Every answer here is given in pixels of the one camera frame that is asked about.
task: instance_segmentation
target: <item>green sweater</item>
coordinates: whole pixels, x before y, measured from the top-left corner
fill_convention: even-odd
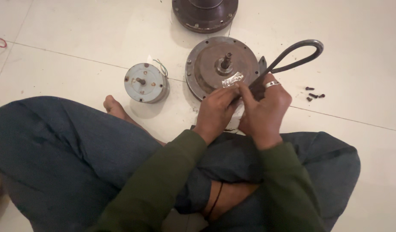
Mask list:
[[[88,232],[160,231],[206,149],[200,135],[182,132],[135,171]],[[283,143],[259,155],[264,166],[259,190],[273,231],[324,231],[309,175],[292,145]]]

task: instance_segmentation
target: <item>green wire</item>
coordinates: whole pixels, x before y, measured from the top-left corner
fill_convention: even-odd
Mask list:
[[[161,71],[164,72],[165,77],[168,77],[168,70],[167,70],[167,68],[165,68],[165,66],[164,66],[161,62],[159,62],[159,61],[157,61],[157,60],[153,60],[153,61],[155,61],[155,62],[157,62],[158,64],[161,65]]]

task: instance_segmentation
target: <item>bare foot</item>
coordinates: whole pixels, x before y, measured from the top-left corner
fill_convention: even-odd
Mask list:
[[[107,113],[110,115],[113,115],[117,118],[120,118],[122,120],[125,120],[127,122],[130,122],[132,124],[134,124],[135,126],[143,129],[144,131],[146,131],[146,129],[144,129],[143,127],[141,127],[141,125],[137,124],[131,117],[129,117],[129,115],[125,112],[125,110],[123,109],[122,105],[116,101],[112,95],[108,95],[105,98],[104,101],[104,108],[107,110]],[[161,142],[157,139],[155,139],[157,142],[159,142],[159,144],[161,144],[162,146],[165,146],[166,143]]]

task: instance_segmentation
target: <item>metal rod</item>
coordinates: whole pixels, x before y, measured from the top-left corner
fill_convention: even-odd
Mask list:
[[[136,79],[137,82],[141,83],[141,85],[145,85],[146,81],[142,80],[141,78],[137,77]]]
[[[283,58],[286,55],[288,55],[290,52],[294,51],[295,49],[297,49],[299,47],[303,47],[303,46],[314,46],[316,48],[316,50],[312,55],[310,55],[302,60],[299,60],[297,62],[294,62],[294,63],[286,65],[286,66],[283,66],[281,68],[273,69],[273,68],[275,68],[275,66],[278,65],[278,63],[281,60],[283,60]],[[263,93],[265,91],[265,86],[263,86],[263,81],[264,81],[264,76],[267,75],[267,73],[269,73],[269,72],[279,73],[282,71],[286,71],[288,69],[293,69],[293,68],[300,66],[302,64],[308,63],[308,62],[314,60],[315,58],[317,58],[319,55],[321,55],[323,50],[324,50],[324,45],[323,45],[323,43],[321,43],[318,40],[303,40],[303,41],[300,41],[298,43],[295,43],[295,44],[289,46],[286,50],[283,51],[283,53],[281,53],[277,57],[277,59],[274,60],[274,62],[262,74],[259,75],[259,77],[257,79],[255,79],[255,81],[253,81],[250,84],[249,88],[250,88],[252,94],[254,95],[255,99],[259,101],[263,98]]]
[[[222,63],[221,63],[221,67],[222,67],[223,69],[229,68],[229,66],[231,65],[231,57],[232,57],[231,52],[228,52],[228,53],[225,55],[224,61],[222,61]]]

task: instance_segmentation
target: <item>dark blue trousers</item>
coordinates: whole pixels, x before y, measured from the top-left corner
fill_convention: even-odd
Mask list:
[[[355,187],[357,150],[324,132],[281,135],[310,174],[328,231]],[[160,145],[142,129],[80,103],[29,98],[0,108],[0,173],[34,231],[83,231]],[[191,172],[177,197],[182,214],[207,203],[211,180],[262,182],[257,150],[247,136],[223,133]],[[205,231],[268,231],[256,191]]]

